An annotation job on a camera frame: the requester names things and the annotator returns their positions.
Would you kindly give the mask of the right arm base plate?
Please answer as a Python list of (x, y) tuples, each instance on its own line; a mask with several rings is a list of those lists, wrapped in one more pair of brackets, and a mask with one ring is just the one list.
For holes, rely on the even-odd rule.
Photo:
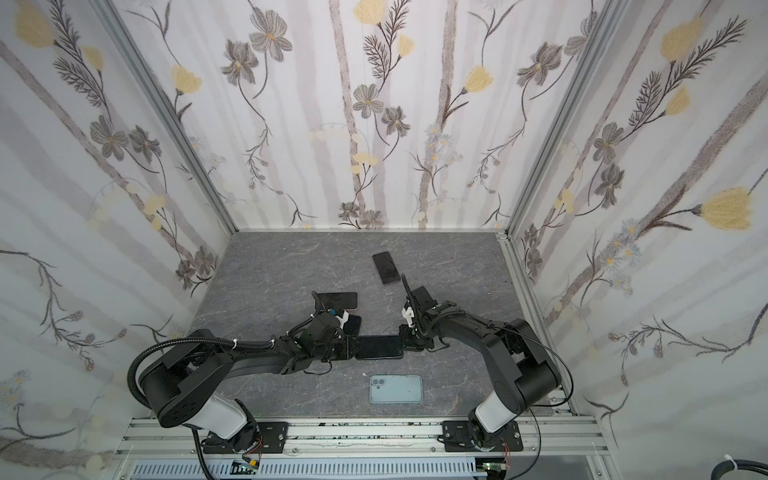
[(510, 421), (494, 433), (485, 431), (474, 420), (446, 420), (437, 440), (446, 452), (521, 452), (524, 447), (518, 424)]

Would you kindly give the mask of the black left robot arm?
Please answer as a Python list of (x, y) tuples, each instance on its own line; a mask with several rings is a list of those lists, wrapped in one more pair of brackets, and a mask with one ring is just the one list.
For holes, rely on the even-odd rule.
[(251, 440), (256, 420), (244, 404), (217, 394), (219, 385), (237, 377), (307, 373), (315, 362), (330, 366), (347, 360), (354, 355), (351, 337), (360, 323), (345, 310), (326, 309), (268, 341), (196, 330), (141, 352), (129, 367), (127, 386), (164, 428), (206, 430), (223, 442)]

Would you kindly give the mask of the light blue phone case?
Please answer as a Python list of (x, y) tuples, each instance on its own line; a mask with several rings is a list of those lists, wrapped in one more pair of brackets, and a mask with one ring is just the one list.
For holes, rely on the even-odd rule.
[(418, 375), (374, 375), (370, 380), (369, 401), (374, 404), (420, 403), (422, 378)]

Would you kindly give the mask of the black phone picked up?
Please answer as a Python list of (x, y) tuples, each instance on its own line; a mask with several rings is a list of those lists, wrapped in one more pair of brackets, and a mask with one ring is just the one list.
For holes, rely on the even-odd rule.
[(355, 310), (358, 307), (356, 292), (313, 293), (316, 310)]

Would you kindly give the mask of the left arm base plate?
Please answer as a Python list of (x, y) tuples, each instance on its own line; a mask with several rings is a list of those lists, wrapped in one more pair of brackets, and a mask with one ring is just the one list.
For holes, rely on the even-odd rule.
[(210, 432), (201, 441), (205, 454), (281, 454), (288, 437), (288, 422), (250, 422), (231, 439)]

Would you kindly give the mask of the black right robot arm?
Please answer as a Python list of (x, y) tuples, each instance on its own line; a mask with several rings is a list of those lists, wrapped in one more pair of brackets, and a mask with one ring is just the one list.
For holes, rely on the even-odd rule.
[(456, 303), (439, 303), (425, 287), (405, 286), (401, 342), (405, 350), (436, 352), (450, 339), (478, 352), (492, 385), (491, 394), (468, 415), (478, 440), (498, 434), (528, 408), (562, 385), (554, 354), (530, 325), (516, 319), (495, 322)]

